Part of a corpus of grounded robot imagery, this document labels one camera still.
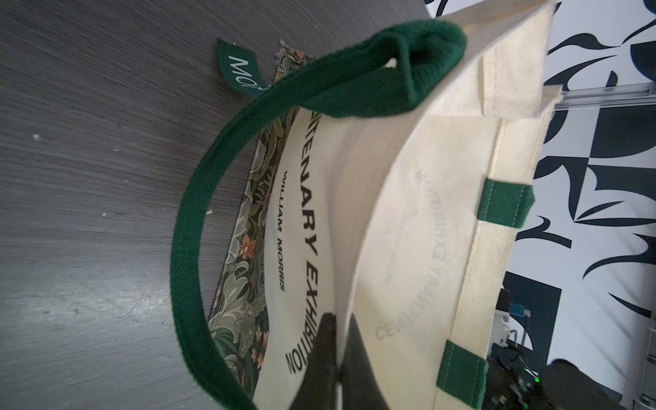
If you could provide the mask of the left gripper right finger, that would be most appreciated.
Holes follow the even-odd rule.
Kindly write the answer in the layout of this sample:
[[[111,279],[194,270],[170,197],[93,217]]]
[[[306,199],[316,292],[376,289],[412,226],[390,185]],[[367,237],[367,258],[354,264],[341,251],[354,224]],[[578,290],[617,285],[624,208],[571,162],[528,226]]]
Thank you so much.
[[[352,314],[341,368],[343,409],[389,410],[379,389],[360,334],[356,317]]]

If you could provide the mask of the cream canvas tote bag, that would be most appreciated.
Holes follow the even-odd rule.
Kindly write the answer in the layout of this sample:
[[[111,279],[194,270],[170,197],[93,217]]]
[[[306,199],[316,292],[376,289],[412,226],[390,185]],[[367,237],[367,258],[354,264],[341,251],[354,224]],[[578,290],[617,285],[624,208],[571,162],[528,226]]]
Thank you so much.
[[[263,85],[184,192],[170,293],[193,379],[225,409],[290,409],[321,317],[350,317],[389,409],[480,409],[496,304],[560,101],[553,1],[482,1],[388,27]]]

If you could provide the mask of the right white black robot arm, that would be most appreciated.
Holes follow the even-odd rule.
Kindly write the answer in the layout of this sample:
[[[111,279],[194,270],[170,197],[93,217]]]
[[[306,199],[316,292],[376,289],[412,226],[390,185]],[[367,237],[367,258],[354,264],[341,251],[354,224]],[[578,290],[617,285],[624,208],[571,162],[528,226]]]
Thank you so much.
[[[601,385],[567,360],[555,360],[535,375],[492,362],[483,409],[621,409]]]

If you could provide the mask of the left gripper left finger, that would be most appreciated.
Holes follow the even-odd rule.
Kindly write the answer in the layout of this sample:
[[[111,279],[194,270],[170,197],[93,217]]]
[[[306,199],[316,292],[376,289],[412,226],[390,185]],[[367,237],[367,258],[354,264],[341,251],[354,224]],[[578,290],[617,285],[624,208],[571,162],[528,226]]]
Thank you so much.
[[[290,410],[336,408],[338,381],[336,335],[335,315],[324,314],[319,323],[302,384],[290,405]]]

